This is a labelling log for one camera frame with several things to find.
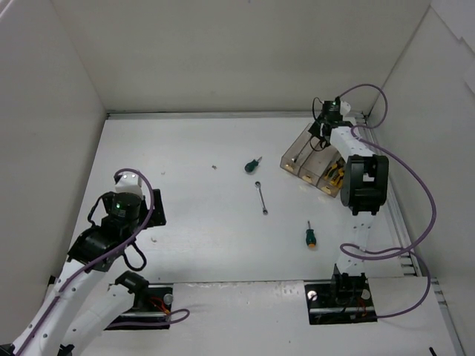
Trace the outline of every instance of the green screwdriver handle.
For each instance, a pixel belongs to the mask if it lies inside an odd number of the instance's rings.
[[[261,159],[262,157],[252,160],[251,162],[249,162],[247,165],[244,166],[244,170],[247,173],[252,173],[255,170],[255,168],[259,165],[259,162],[261,161]]]
[[[305,242],[307,243],[307,246],[310,248],[314,248],[317,246],[317,239],[315,238],[315,234],[313,233],[313,229],[310,226],[310,221],[308,222],[309,228],[307,229],[307,238],[305,239]]]

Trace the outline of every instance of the wrench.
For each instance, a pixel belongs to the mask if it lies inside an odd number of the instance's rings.
[[[268,211],[266,209],[266,204],[264,204],[264,198],[262,197],[261,182],[256,182],[255,187],[257,188],[258,193],[259,193],[259,198],[261,199],[262,214],[267,215]]]

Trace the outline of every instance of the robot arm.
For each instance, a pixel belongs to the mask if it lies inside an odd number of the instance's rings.
[[[102,330],[123,312],[132,308],[136,298],[146,296],[147,291],[148,281],[143,277],[132,271],[122,274],[104,297],[68,327],[61,342],[65,356],[82,354]]]
[[[323,142],[322,147],[334,146],[346,162],[340,197],[342,204],[351,210],[351,217],[345,242],[355,243],[364,250],[374,217],[386,202],[389,160],[376,155],[353,136],[353,124],[344,121],[349,111],[349,105],[338,97],[325,101],[309,132]],[[361,276],[363,261],[341,253],[335,272],[338,277]]]
[[[150,219],[145,228],[166,224],[160,190],[153,190],[154,206],[150,207],[153,209],[150,212],[145,204],[141,184],[140,173],[123,174],[116,178],[116,192],[103,194],[98,199],[88,216],[92,226],[83,231],[71,247],[68,260],[53,290],[45,298],[31,324],[14,343],[8,347],[0,346],[0,355],[71,355],[65,347],[75,346],[74,343],[78,344],[74,354],[79,355],[78,351],[93,340],[103,324],[111,318],[113,320],[127,310],[127,307],[130,308],[130,302],[133,302],[134,298],[126,295],[121,290],[122,286],[114,286],[116,293],[109,294],[112,298],[106,297],[103,303],[90,309],[74,322],[73,328],[69,328],[94,286],[114,261],[124,254],[123,250],[116,253],[112,251],[126,242],[137,227],[145,223],[145,217],[148,215]],[[96,225],[91,218],[100,200],[104,203],[107,216],[102,219],[101,225]],[[108,256],[101,260],[101,256],[105,254]],[[83,271],[85,266],[95,260],[99,262]],[[78,342],[78,337],[74,334],[78,331],[85,338],[82,342]]]

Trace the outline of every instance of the white floor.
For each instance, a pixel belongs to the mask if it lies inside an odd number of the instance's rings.
[[[143,274],[151,282],[329,279],[350,210],[339,197],[328,197],[279,167],[281,156],[311,120],[110,119],[74,238],[88,227],[86,216],[97,197],[114,189],[114,172],[136,168],[161,189],[167,218],[166,226],[144,231],[138,239],[148,258]],[[246,174],[244,165],[259,156],[256,172]],[[256,180],[262,184],[267,216],[261,212]],[[316,251],[305,244],[307,220],[315,229]],[[395,245],[388,221],[383,208],[370,248]],[[139,266],[137,254],[128,254]],[[117,261],[111,280],[124,269]],[[366,270],[370,277],[402,276],[398,260],[367,263]]]
[[[429,356],[430,346],[438,355],[454,355],[433,293],[403,317],[367,325],[309,325],[301,281],[331,278],[350,215],[339,198],[279,167],[311,118],[171,116],[121,115],[105,123],[74,236],[88,227],[86,216],[97,197],[114,189],[116,170],[141,170],[161,189],[167,218],[166,226],[139,236],[148,258],[141,273],[152,283],[177,283],[174,309],[189,308],[191,317],[169,331],[104,332],[85,355]],[[255,174],[246,174],[244,165],[259,156]],[[98,209],[97,221],[101,214]],[[307,220],[315,229],[316,251],[305,244]],[[368,245],[387,248],[397,241],[383,207]],[[133,251],[128,255],[140,264]],[[426,279],[402,277],[398,260],[365,268],[378,277],[370,280],[378,314],[407,308],[422,295]],[[118,260],[84,308],[124,270]]]
[[[413,305],[423,277],[370,280],[376,310]],[[191,316],[168,331],[103,332],[84,356],[454,356],[435,295],[405,316],[377,323],[311,326],[302,282],[180,284],[174,309]]]

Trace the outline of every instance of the purple cable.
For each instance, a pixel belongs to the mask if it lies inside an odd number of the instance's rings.
[[[102,256],[99,256],[98,258],[96,258],[95,260],[92,260],[91,262],[89,262],[87,265],[81,267],[80,269],[78,269],[76,272],[74,272],[71,277],[69,277],[66,281],[65,281],[65,284],[63,284],[63,286],[59,289],[59,293],[63,292],[68,286],[69,284],[71,284],[71,282],[77,277],[79,276],[83,271],[86,271],[92,267],[94,267],[97,263],[100,263],[102,262],[105,258],[108,258],[110,256],[112,256],[113,254],[116,254],[117,252],[120,252],[120,251],[123,251],[125,250],[125,248],[127,248],[128,245],[130,245],[133,241],[135,241],[135,239],[137,238],[137,235],[147,226],[148,224],[148,221],[150,220],[151,218],[151,215],[152,213],[154,212],[154,204],[155,204],[155,201],[154,201],[154,189],[151,187],[151,184],[150,182],[148,181],[148,179],[142,174],[140,173],[139,171],[133,169],[133,168],[123,168],[123,169],[119,169],[114,177],[118,176],[119,174],[123,173],[123,172],[130,172],[130,173],[133,173],[133,174],[136,174],[137,176],[139,176],[140,178],[142,178],[143,182],[145,183],[145,185],[147,185],[147,188],[148,188],[148,191],[150,192],[150,209],[148,210],[148,214],[147,216],[145,217],[145,219],[143,220],[142,222],[142,225],[140,225],[137,230],[134,231],[134,233],[126,240],[124,241],[123,243],[121,243],[120,245],[118,245],[116,248],[113,248],[112,250],[110,250],[109,252],[103,254]],[[51,311],[54,309],[54,306],[58,303],[59,299],[60,299],[61,296],[57,296],[55,297],[52,301],[51,301],[51,304],[47,307],[47,309],[45,310],[45,313],[39,318],[38,320],[38,323],[35,325],[35,327],[31,330],[30,334],[28,335],[28,337],[26,338],[26,340],[23,342],[22,346],[19,348],[18,352],[16,353],[16,356],[19,356],[23,351],[24,349],[28,346],[28,344],[30,343],[30,341],[33,339],[33,337],[35,336],[35,333],[38,331],[38,329],[41,327],[41,325],[43,325],[43,323],[45,322],[46,318],[48,317],[48,315],[51,313]]]
[[[178,314],[178,313],[185,313],[185,315],[182,316],[179,319],[176,319],[176,320],[161,321],[159,323],[144,323],[144,322],[140,322],[140,321],[122,321],[120,323],[113,323],[113,324],[109,325],[109,328],[116,328],[116,327],[120,327],[120,326],[155,326],[155,327],[158,328],[158,327],[161,327],[161,326],[168,326],[168,325],[180,323],[180,322],[184,321],[185,319],[187,319],[190,316],[190,311],[188,309],[185,309],[185,308],[172,311],[170,314],[168,314],[168,316],[171,317],[172,315],[175,315],[175,314]]]
[[[406,248],[402,248],[400,251],[398,252],[395,252],[393,254],[386,254],[384,256],[374,256],[374,257],[370,257],[370,256],[361,256],[360,254],[354,254],[352,252],[349,252],[347,251],[345,248],[346,247],[353,247],[353,248],[356,248],[356,249],[360,249],[358,245],[355,245],[354,243],[343,243],[342,245],[340,245],[340,250],[345,253],[346,255],[348,256],[351,256],[351,257],[354,257],[354,258],[359,258],[360,260],[367,260],[367,261],[378,261],[378,260],[386,260],[388,258],[392,258],[392,257],[397,257],[397,256],[401,256],[402,254],[406,253],[406,252],[410,252],[410,250],[413,250],[415,247],[417,247],[418,244],[420,244],[426,237],[427,235],[429,235],[430,231],[432,230],[432,227],[434,226],[434,224],[436,223],[436,218],[437,218],[437,207],[436,207],[436,202],[432,196],[432,193],[430,192],[429,190],[429,187],[427,187],[427,185],[424,183],[424,181],[422,180],[422,178],[411,168],[409,167],[409,165],[407,165],[406,162],[404,162],[401,158],[397,157],[395,154],[393,154],[392,152],[388,151],[386,148],[383,148],[381,147],[380,145],[377,145],[375,143],[372,143],[370,141],[367,141],[366,139],[362,139],[360,136],[356,135],[355,133],[355,129],[356,128],[367,128],[367,129],[374,129],[374,128],[378,128],[379,126],[381,126],[381,124],[385,121],[386,119],[386,115],[387,115],[387,109],[388,109],[388,103],[387,103],[387,97],[386,97],[386,94],[384,93],[384,91],[376,86],[376,85],[373,85],[373,84],[360,84],[360,85],[356,85],[348,90],[346,90],[345,92],[343,92],[340,96],[343,96],[345,95],[346,93],[349,93],[350,91],[356,89],[356,88],[360,88],[360,87],[372,87],[372,88],[375,88],[376,90],[379,91],[379,93],[381,93],[381,95],[383,96],[383,99],[384,99],[384,104],[385,104],[385,109],[384,109],[384,114],[383,114],[383,117],[381,119],[381,121],[374,125],[373,127],[370,127],[370,126],[365,126],[365,125],[355,125],[352,127],[351,129],[351,134],[353,135],[353,137],[355,137],[357,140],[363,142],[364,144],[366,145],[369,145],[369,146],[372,146],[374,148],[377,148],[378,150],[380,150],[381,152],[384,152],[385,154],[387,154],[388,156],[391,156],[392,158],[394,158],[399,164],[401,164],[404,168],[406,168],[409,173],[417,180],[417,182],[422,186],[422,189],[424,189],[424,192],[427,194],[427,198],[429,198],[429,201],[430,201],[430,206],[432,208],[432,217],[430,218],[430,222],[429,222],[429,225],[427,226],[427,228],[424,230],[424,232],[421,234],[421,236],[416,240],[414,241],[413,243],[411,243],[408,247]],[[385,254],[389,251],[393,251],[391,248],[389,249],[386,249],[386,250],[381,250],[381,251],[364,251],[366,252],[367,254]]]
[[[393,248],[388,248],[386,251],[395,251],[395,250],[400,250],[401,251],[402,248],[401,247],[393,247]],[[415,308],[417,308],[421,304],[423,304],[425,298],[427,298],[427,296],[429,295],[429,291],[430,291],[430,272],[429,272],[429,268],[425,264],[424,260],[418,254],[416,254],[415,252],[412,252],[412,251],[409,251],[409,254],[412,254],[419,261],[419,263],[421,264],[422,268],[425,270],[425,273],[427,275],[427,286],[425,287],[424,294],[422,295],[421,299],[419,299],[419,301],[416,304],[414,304],[413,306],[411,306],[410,308],[407,308],[407,309],[404,309],[404,310],[401,310],[401,311],[398,311],[398,312],[392,313],[392,314],[376,315],[374,318],[376,318],[376,319],[386,319],[386,318],[389,318],[389,317],[398,317],[399,315],[403,315],[403,314],[406,314],[408,312],[411,312]]]

